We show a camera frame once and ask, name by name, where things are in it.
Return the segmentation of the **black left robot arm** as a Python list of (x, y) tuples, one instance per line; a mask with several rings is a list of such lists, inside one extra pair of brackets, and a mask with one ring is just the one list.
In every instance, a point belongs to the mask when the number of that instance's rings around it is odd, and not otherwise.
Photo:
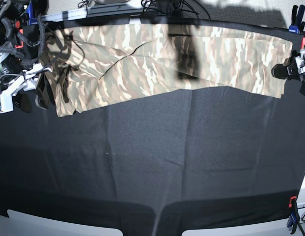
[(288, 64), (275, 65), (271, 73), (277, 79), (305, 82), (305, 49), (301, 49), (299, 53), (292, 56)]

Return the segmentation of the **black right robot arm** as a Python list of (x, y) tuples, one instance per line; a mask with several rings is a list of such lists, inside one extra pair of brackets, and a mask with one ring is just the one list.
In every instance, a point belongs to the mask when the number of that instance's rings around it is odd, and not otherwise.
[(0, 114), (18, 107), (31, 113), (26, 92), (35, 92), (35, 104), (49, 107), (50, 99), (44, 73), (47, 65), (40, 63), (46, 43), (47, 0), (0, 0)]

